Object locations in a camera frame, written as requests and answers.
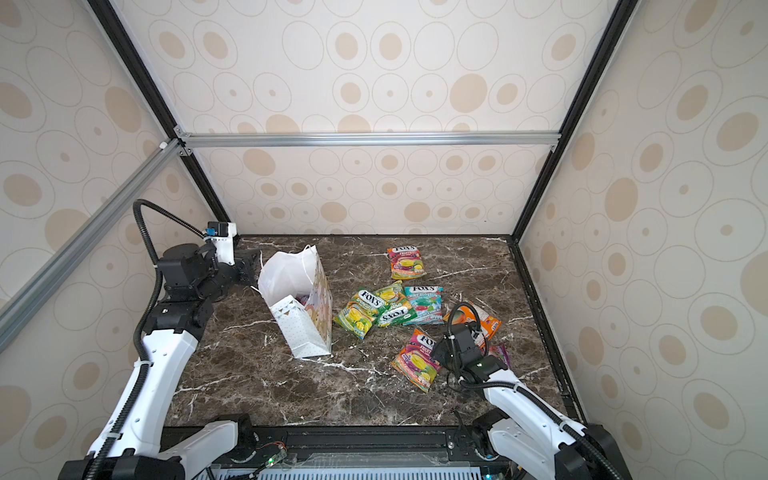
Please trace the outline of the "pink fruits Fox's candy bag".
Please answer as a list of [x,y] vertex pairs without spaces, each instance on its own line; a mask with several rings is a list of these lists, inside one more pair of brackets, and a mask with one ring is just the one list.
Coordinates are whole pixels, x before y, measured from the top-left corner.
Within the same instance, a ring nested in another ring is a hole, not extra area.
[[421,391],[428,392],[441,369],[441,365],[432,358],[435,345],[429,335],[416,328],[392,360],[391,366]]

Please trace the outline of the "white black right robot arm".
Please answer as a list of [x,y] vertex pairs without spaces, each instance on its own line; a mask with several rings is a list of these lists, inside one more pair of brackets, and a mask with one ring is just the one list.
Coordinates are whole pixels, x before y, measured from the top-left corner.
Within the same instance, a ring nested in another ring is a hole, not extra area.
[[554,409],[503,360],[478,347],[469,327],[459,325],[445,333],[431,357],[448,370],[459,389],[475,392],[493,406],[469,430],[481,459],[505,458],[534,479],[631,477],[611,434]]

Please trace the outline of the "white paper bag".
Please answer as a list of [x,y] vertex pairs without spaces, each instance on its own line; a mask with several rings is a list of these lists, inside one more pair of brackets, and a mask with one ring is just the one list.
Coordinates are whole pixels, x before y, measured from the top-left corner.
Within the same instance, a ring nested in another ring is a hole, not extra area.
[[[296,358],[326,356],[332,349],[332,293],[318,250],[275,253],[261,269],[257,290]],[[302,306],[294,297],[310,295]]]

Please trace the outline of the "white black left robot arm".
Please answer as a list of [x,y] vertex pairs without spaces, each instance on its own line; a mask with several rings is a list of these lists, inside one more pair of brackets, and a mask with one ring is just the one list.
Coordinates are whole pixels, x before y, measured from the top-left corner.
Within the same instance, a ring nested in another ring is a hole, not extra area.
[[211,242],[181,244],[155,259],[156,286],[136,327],[133,372],[109,421],[62,479],[193,479],[239,442],[240,420],[217,420],[175,446],[162,448],[165,417],[213,306],[256,279],[260,253],[222,258]]

